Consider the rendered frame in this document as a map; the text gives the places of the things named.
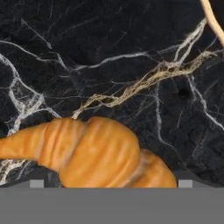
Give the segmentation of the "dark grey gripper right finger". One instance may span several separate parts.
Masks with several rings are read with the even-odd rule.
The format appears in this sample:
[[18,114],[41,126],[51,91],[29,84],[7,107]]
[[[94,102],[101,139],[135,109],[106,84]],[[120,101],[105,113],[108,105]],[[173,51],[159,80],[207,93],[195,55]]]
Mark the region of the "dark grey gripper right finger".
[[175,171],[174,175],[179,188],[219,188],[220,186],[210,181],[197,177],[190,171]]

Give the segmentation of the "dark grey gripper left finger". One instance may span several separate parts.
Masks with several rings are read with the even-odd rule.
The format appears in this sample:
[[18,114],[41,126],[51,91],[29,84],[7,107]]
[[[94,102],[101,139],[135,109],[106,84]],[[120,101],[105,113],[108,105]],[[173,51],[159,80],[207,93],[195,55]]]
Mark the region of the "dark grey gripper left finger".
[[17,188],[58,188],[61,183],[58,174],[46,168],[32,170],[28,174],[19,175],[15,180],[6,184],[7,187]]

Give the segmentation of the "orange croissant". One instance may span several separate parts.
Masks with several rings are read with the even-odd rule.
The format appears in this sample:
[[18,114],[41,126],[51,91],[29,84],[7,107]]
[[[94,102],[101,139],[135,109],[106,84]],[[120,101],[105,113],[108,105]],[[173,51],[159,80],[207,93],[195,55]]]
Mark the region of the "orange croissant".
[[166,163],[142,149],[123,124],[95,116],[56,118],[0,139],[0,158],[30,159],[59,175],[66,188],[175,188]]

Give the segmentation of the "cream plate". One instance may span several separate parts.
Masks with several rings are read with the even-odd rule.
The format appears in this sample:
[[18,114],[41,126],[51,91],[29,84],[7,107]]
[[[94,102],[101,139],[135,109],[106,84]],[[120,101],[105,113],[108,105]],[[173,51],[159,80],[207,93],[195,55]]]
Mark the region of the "cream plate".
[[220,24],[216,20],[216,17],[214,15],[212,6],[209,2],[209,0],[200,0],[200,3],[202,5],[203,11],[206,16],[206,21],[208,22],[210,28],[220,41],[221,45],[224,47],[224,31],[222,30]]

